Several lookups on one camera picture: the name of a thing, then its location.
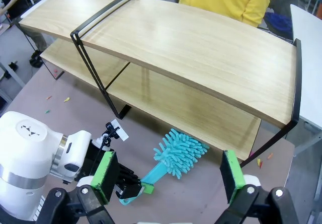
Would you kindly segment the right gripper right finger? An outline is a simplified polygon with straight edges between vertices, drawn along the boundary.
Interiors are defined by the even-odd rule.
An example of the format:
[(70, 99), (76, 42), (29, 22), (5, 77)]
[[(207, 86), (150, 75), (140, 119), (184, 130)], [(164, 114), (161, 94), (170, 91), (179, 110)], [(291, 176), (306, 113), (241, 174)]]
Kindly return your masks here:
[(243, 224), (248, 217), (260, 224), (299, 224), (288, 189), (263, 189), (258, 177), (243, 174), (234, 151), (223, 152), (220, 171), (229, 207), (218, 224)]

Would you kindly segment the wooden two-tier shelf black frame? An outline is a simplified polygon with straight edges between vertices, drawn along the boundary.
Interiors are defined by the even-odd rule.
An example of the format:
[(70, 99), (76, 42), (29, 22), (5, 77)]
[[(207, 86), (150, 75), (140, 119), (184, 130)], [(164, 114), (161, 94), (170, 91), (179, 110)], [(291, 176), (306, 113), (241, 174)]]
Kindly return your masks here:
[(130, 106), (117, 110), (89, 56), (85, 36), (108, 16), (131, 0), (47, 0), (21, 22), (21, 26), (72, 42), (100, 92), (118, 119), (123, 119)]
[(205, 10), (157, 0), (75, 0), (77, 44), (212, 95), (280, 128), (299, 122), (302, 52), (262, 30)]

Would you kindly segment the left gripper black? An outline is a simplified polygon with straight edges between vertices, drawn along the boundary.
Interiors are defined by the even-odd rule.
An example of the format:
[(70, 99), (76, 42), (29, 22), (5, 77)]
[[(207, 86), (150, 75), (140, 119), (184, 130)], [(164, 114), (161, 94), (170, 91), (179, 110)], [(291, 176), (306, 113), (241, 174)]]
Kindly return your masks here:
[[(105, 151), (100, 150), (92, 143), (90, 143), (87, 150), (83, 166), (80, 170), (79, 178), (83, 178), (89, 175), (94, 175)], [(119, 199), (128, 199), (136, 197), (141, 193), (152, 194), (154, 186), (142, 182), (138, 176), (129, 168), (122, 164), (119, 164), (119, 175), (117, 184), (114, 186), (116, 196)]]

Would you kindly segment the person left forearm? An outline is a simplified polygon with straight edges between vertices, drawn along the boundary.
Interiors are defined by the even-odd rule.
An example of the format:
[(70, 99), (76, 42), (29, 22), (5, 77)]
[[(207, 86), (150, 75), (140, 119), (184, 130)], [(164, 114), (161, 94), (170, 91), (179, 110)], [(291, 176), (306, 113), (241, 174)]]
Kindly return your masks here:
[(269, 3), (270, 0), (249, 0), (243, 12), (242, 22), (255, 28), (258, 27), (262, 22)]

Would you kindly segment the bystander with grey trousers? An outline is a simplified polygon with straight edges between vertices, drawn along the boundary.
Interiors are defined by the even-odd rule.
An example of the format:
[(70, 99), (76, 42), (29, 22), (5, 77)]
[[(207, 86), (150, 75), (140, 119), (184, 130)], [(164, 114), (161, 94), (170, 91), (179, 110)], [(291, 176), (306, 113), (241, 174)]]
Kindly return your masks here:
[(37, 50), (31, 56), (30, 65), (35, 68), (40, 68), (43, 63), (40, 54), (47, 48), (47, 43), (41, 33), (28, 29), (24, 29), (24, 33), (33, 40), (37, 47)]

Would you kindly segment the blue chair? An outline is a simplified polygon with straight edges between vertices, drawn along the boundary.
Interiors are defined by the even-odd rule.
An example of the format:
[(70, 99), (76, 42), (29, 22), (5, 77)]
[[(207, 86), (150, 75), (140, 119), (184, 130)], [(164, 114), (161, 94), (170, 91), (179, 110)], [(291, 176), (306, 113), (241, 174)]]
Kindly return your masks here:
[(268, 29), (283, 38), (293, 40), (293, 28), (290, 18), (272, 12), (266, 12), (264, 21)]

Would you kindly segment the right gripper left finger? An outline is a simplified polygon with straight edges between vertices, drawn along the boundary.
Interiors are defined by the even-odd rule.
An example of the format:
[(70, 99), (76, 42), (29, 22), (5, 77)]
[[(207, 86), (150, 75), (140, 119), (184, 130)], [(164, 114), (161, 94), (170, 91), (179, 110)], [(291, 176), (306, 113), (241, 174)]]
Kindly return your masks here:
[(119, 175), (115, 152), (105, 152), (90, 184), (70, 192), (63, 188), (49, 191), (37, 224), (76, 224), (85, 216), (89, 224), (115, 224), (105, 205), (110, 201)]

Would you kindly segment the teal fluffy duster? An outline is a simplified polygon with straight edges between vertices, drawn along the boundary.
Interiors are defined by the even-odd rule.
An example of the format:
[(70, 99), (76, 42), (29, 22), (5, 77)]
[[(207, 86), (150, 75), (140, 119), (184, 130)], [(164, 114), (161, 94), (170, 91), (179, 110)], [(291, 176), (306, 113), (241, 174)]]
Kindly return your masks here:
[(142, 189), (138, 195), (151, 194), (154, 184), (166, 174), (181, 179), (208, 149), (208, 145), (172, 128), (159, 143), (159, 148), (153, 149), (157, 165), (140, 180)]

